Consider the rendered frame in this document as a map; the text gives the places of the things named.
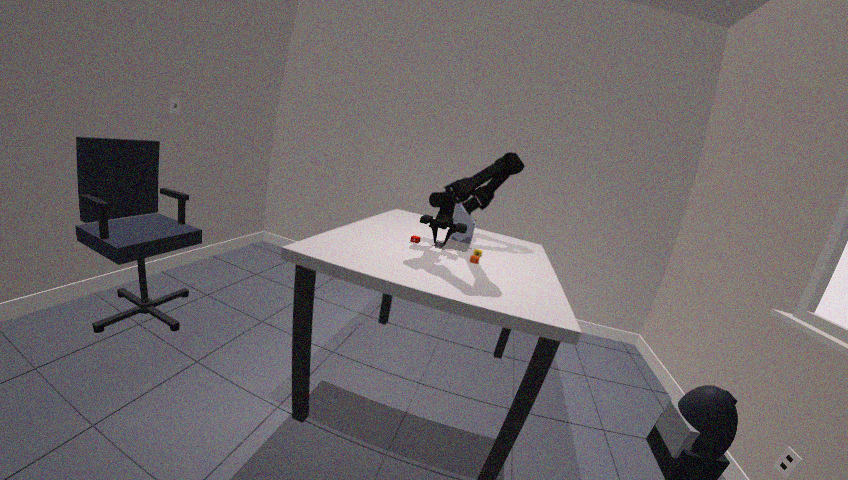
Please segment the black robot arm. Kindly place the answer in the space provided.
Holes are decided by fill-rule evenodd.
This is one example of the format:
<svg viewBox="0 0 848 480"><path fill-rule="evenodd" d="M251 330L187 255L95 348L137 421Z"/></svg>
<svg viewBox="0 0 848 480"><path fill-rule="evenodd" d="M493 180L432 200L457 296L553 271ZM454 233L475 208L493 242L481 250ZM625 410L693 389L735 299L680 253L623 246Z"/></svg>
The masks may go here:
<svg viewBox="0 0 848 480"><path fill-rule="evenodd" d="M471 215L471 212L476 208L480 207L482 210L489 206L493 200L494 191L500 187L509 176L520 173L524 167L524 163L516 153L505 153L503 158L497 159L493 165L486 167L480 173L473 175L470 178L457 180L456 182L444 187L446 191L433 192L429 197L429 202L433 207L447 208L455 208L456 203L459 204L463 202L463 206L469 215ZM488 182L487 185L479 187L490 179L492 180ZM471 195L472 198L468 199ZM479 204L475 196L482 206ZM458 200L457 197L459 198ZM465 200L467 201L464 202ZM447 212L447 215L442 214L442 211L438 212L438 215L435 218L434 227L442 229L447 229L447 226L452 227L454 218L452 218L450 214L449 212Z"/></svg>

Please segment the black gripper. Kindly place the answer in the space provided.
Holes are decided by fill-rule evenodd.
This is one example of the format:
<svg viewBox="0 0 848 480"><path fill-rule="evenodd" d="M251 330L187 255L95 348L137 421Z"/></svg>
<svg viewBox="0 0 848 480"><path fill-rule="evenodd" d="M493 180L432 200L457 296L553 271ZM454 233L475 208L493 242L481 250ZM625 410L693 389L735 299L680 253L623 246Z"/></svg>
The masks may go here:
<svg viewBox="0 0 848 480"><path fill-rule="evenodd" d="M454 209L455 208L440 207L439 212L442 211L442 214L446 214L446 215L447 215L447 212L449 212L449 214L451 213L450 215L453 218ZM433 216L429 216L429 215L421 216L420 223L428 224L429 222L430 222L429 227L431 227L431 229L432 229L434 243L435 243L435 241L437 239L437 232L438 232L438 228L434 227L435 219L433 219ZM453 224L452 227L450 227L450 226L447 226L447 227L449 227L450 229L447 232L447 235L446 235L446 238L445 238L445 241L444 241L444 245L446 244L447 240L449 239L449 237L451 236L452 233L455 233L457 231L457 232L465 234L468 226L466 224L458 223L458 224Z"/></svg>

